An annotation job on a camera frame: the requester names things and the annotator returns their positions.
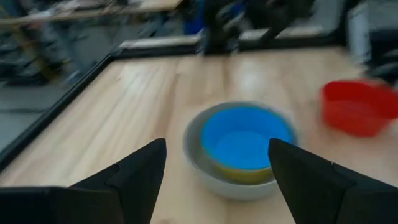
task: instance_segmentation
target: desk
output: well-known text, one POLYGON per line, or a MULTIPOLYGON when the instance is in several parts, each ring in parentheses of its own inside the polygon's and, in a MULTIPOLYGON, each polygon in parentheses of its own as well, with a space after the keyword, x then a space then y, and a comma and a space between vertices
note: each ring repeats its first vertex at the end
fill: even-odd
POLYGON ((319 88, 360 73, 339 48, 118 60, 0 175, 0 185, 68 186, 165 137, 167 162, 152 223, 294 223, 279 191, 244 203, 207 191, 185 162, 184 129, 211 105, 258 101, 291 120, 304 149, 398 186, 395 126, 363 139, 328 129, 320 119, 319 88))
POLYGON ((183 0, 142 0, 140 4, 128 7, 112 6, 106 9, 58 12, 56 14, 51 14, 49 11, 45 11, 15 19, 0 19, 0 26, 23 25, 30 22, 69 21, 108 15, 172 11, 176 9, 182 1, 183 0))

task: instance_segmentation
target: blue bowl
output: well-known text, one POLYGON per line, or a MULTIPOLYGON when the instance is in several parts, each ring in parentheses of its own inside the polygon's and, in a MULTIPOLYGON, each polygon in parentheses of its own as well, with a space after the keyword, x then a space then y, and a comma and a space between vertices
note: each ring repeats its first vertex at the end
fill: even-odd
POLYGON ((237 106, 217 112, 205 123, 201 144, 224 171, 231 169, 236 176, 239 170, 271 169, 271 138, 291 144, 295 141, 292 128, 276 112, 259 106, 237 106))
MULTIPOLYGON (((203 21, 205 1, 196 0, 196 2, 197 2, 196 16, 190 20, 183 21, 183 31, 184 31, 185 35, 197 34, 197 33, 199 33, 199 31, 201 31, 205 27, 205 22, 203 21)), ((237 16, 243 10, 244 10, 243 2, 238 1, 231 8, 231 13, 232 13, 232 15, 237 16)))

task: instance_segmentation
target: wooden table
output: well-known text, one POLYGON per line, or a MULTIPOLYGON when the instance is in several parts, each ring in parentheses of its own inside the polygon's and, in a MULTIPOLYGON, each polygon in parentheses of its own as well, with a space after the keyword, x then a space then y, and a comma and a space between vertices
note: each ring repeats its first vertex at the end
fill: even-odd
POLYGON ((207 191, 185 162, 184 129, 211 105, 258 101, 291 120, 304 149, 398 186, 395 126, 364 139, 328 129, 320 119, 321 86, 360 73, 337 48, 119 60, 0 175, 0 185, 68 186, 165 137, 168 156, 153 223, 293 223, 279 191, 257 202, 207 191))
POLYGON ((106 9, 95 9, 87 11, 58 12, 51 14, 50 11, 44 11, 37 14, 31 14, 25 17, 0 19, 0 26, 23 25, 30 22, 44 21, 70 21, 74 19, 87 19, 99 16, 137 14, 146 12, 173 11, 183 0, 142 0, 138 5, 133 6, 112 6, 106 9))

